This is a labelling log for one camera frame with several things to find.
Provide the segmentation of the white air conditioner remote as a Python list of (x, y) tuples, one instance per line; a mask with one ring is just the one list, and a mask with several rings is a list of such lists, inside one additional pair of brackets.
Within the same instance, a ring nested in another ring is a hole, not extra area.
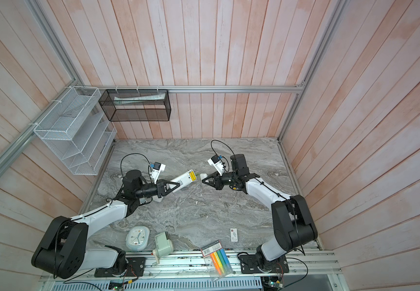
[(180, 185), (178, 186), (178, 188), (176, 188), (177, 190), (182, 189), (183, 187), (188, 186), (189, 184), (191, 184), (192, 182), (194, 182), (197, 179), (195, 173), (193, 170), (189, 170), (186, 173), (174, 178), (171, 180), (171, 182), (173, 183), (179, 183)]

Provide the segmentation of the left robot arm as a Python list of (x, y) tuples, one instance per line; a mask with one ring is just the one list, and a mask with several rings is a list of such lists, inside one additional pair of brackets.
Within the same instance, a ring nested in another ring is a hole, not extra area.
[(142, 205), (142, 199), (162, 198), (192, 181), (185, 174), (172, 181), (158, 179), (146, 183), (139, 170), (128, 171), (117, 196), (104, 206), (76, 217), (53, 219), (32, 256), (32, 266), (62, 279), (85, 269), (104, 269), (112, 276), (125, 275), (126, 252), (114, 246), (88, 250), (88, 238), (132, 215)]

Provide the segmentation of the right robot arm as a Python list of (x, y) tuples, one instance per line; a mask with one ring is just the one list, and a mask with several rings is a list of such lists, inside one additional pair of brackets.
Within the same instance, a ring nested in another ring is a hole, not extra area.
[(251, 173), (243, 154), (233, 155), (230, 160), (231, 170), (228, 172), (222, 157), (212, 156), (208, 164), (216, 171), (202, 178), (202, 183), (216, 190), (228, 186), (232, 190), (252, 196), (269, 208), (274, 236), (259, 246), (252, 256), (259, 267), (318, 238), (314, 219), (302, 195), (283, 193), (265, 182), (260, 175)]

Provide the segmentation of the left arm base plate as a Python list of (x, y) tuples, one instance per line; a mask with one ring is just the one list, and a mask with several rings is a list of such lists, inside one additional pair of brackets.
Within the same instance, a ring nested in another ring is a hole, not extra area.
[(125, 257), (116, 262), (113, 267), (96, 269), (94, 277), (141, 277), (144, 273), (145, 262), (145, 257)]

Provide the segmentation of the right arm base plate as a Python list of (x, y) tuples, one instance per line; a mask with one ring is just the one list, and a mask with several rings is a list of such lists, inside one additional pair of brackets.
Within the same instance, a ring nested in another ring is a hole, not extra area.
[(261, 253), (250, 255), (246, 252), (237, 254), (240, 261), (240, 269), (243, 274), (259, 273), (278, 273), (285, 274), (289, 272), (289, 266), (285, 256), (281, 256), (273, 261), (267, 261)]

